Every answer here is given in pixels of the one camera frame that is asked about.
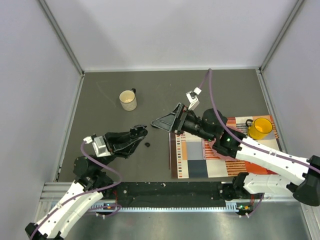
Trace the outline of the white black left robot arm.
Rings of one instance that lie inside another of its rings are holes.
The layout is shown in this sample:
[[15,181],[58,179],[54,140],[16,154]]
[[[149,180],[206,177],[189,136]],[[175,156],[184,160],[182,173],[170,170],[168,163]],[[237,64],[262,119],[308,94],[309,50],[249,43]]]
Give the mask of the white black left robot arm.
[[46,216],[26,226],[28,238],[65,239],[90,207],[103,198],[109,198],[122,182],[121,174],[109,167],[109,163],[116,158],[129,158],[147,134],[146,125],[136,125],[126,132],[85,137],[80,145],[82,156],[74,161],[74,181]]

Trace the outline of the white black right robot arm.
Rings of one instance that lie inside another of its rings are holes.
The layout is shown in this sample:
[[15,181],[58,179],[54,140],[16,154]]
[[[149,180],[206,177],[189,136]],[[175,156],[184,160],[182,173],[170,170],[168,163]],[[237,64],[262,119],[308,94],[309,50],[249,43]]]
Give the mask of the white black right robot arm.
[[240,173],[233,179],[233,192],[239,198],[255,194],[292,195],[294,199],[312,207],[320,205],[320,158],[290,155],[259,143],[244,133],[226,125],[216,107],[196,116],[182,103],[151,122],[151,126],[169,133],[185,132],[207,140],[212,150],[226,160],[256,164],[272,172],[271,175]]

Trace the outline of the cream dimpled ceramic mug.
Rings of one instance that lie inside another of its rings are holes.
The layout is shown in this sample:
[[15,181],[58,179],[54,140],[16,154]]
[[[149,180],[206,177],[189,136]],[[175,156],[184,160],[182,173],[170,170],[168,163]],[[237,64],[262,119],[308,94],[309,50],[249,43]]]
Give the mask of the cream dimpled ceramic mug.
[[119,101],[125,111],[133,111],[137,107],[136,89],[125,90],[119,95]]

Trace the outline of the colourful patchwork placemat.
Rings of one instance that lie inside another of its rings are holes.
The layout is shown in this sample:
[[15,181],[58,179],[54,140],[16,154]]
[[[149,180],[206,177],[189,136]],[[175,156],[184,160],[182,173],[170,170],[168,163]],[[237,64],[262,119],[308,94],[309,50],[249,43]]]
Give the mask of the colourful patchwork placemat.
[[190,133],[169,134],[169,163],[173,179],[227,178],[239,173],[272,175],[264,167],[243,160],[217,157],[208,141]]

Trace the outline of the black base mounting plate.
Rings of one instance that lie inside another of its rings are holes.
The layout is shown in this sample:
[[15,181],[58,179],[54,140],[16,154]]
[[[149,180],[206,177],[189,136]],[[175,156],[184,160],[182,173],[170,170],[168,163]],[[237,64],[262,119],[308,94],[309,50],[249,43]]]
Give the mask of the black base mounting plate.
[[235,189],[232,183],[122,182],[116,187],[117,202],[128,208],[224,207],[226,201],[259,199],[260,194]]

